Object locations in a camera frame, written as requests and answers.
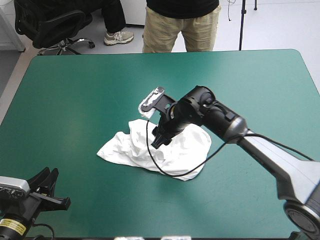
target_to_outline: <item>sneaker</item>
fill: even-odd
[[[117,31],[115,33],[105,31],[104,44],[107,46],[128,44],[134,39],[134,36],[134,33],[131,31]]]

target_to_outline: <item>yellow label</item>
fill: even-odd
[[[26,227],[18,221],[4,218],[0,221],[0,227],[5,227],[16,231],[21,236],[25,233]]]

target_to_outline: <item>white towel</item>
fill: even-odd
[[[146,124],[147,121],[142,119],[130,121],[130,134],[124,134],[121,131],[117,132],[98,151],[97,155],[111,163],[160,172],[148,153]],[[152,135],[152,130],[155,126],[149,122],[149,148],[154,160],[163,171],[171,175],[183,174],[206,160],[211,146],[211,138],[201,127],[190,124],[182,133],[175,136],[168,146],[162,145],[159,149],[155,149],[151,146],[151,143],[155,139]],[[203,167],[204,165],[188,175],[177,177],[177,179],[183,181],[193,179]]]

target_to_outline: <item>armrest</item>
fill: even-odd
[[[67,23],[67,21],[74,20],[76,25],[74,26],[73,35],[77,34],[80,30],[86,15],[83,11],[73,10],[62,14],[60,16],[54,17],[48,21],[40,21],[39,22],[39,34],[34,38],[34,42],[40,42],[42,38],[44,38],[48,32],[50,32],[53,28],[57,27],[62,23]]]

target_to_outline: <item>tabletop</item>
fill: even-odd
[[[195,85],[254,132],[320,159],[320,96],[296,50],[39,56],[0,126],[0,176],[59,169],[55,195],[71,206],[37,218],[58,237],[287,238],[297,229],[274,177],[236,145],[186,182],[96,155],[116,132],[129,133],[152,89],[178,100]],[[213,152],[222,141],[210,136]],[[50,235],[29,236],[38,233]]]

